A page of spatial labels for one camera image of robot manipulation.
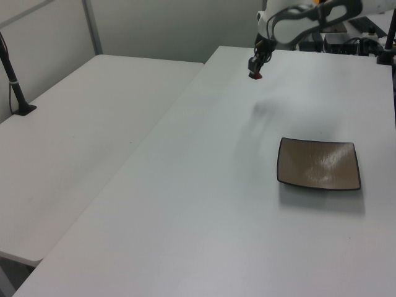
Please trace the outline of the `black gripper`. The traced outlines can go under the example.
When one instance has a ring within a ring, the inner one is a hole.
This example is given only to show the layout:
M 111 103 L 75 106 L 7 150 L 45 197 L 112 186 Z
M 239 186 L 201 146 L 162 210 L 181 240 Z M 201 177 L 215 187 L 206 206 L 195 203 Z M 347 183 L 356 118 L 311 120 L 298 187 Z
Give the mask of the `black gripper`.
M 261 76 L 263 64 L 268 63 L 275 51 L 275 40 L 258 38 L 255 41 L 254 56 L 248 61 L 249 75 Z

